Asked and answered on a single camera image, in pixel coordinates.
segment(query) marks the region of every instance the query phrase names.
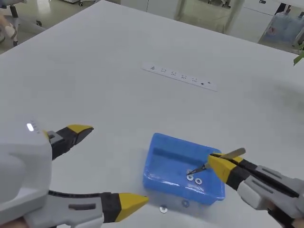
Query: green plant leaf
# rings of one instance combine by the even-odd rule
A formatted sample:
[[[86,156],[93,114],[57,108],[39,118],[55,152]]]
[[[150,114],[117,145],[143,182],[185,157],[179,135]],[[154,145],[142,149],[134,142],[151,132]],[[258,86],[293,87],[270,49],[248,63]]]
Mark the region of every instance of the green plant leaf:
[[[304,52],[302,52],[297,58],[294,59],[294,66],[304,58]]]

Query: chair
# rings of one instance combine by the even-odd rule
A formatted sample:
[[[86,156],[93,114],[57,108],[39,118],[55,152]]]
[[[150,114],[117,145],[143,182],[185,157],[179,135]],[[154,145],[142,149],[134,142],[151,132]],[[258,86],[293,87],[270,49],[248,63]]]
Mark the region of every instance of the chair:
[[[0,8],[6,9],[9,6],[11,15],[5,15],[5,18],[15,27],[17,35],[13,39],[13,46],[17,46],[18,42],[18,29],[19,25],[25,25],[27,29],[33,30],[35,33],[40,33],[46,29],[42,27],[42,23],[36,19],[23,18],[19,17],[16,7],[14,6],[17,3],[27,3],[27,0],[0,0]]]

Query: gray gripper body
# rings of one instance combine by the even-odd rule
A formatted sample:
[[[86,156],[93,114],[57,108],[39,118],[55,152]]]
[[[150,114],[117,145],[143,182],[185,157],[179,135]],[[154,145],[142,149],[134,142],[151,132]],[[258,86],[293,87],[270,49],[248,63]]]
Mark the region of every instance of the gray gripper body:
[[[281,191],[270,187],[257,178],[250,176],[244,181],[245,184],[253,189],[257,194],[259,194],[259,196],[266,202],[266,204],[261,204],[261,207],[257,209],[264,210],[266,209],[267,202],[271,202],[291,218],[297,219],[304,217],[303,180],[297,178],[289,178],[275,170],[264,166],[258,166],[256,170],[287,186],[289,189],[293,190],[296,194],[299,195],[298,197],[291,197],[282,193]]]
[[[62,224],[75,227],[102,218],[100,197],[68,198],[48,195],[45,205],[24,216],[29,228],[49,228]]]

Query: wall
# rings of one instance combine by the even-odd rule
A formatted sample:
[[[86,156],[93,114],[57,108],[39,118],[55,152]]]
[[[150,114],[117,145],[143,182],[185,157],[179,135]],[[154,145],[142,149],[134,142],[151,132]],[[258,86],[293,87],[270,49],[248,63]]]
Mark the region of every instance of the wall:
[[[121,0],[121,5],[147,11],[148,0]]]

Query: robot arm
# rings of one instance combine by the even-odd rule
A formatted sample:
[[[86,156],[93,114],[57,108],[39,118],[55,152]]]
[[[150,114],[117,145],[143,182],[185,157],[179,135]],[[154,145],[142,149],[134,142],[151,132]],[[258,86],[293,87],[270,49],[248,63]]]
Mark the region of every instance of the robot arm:
[[[131,193],[68,194],[50,191],[51,162],[80,143],[93,127],[42,131],[19,121],[0,131],[0,225],[23,217],[29,228],[67,224],[98,228],[119,222],[148,202]]]

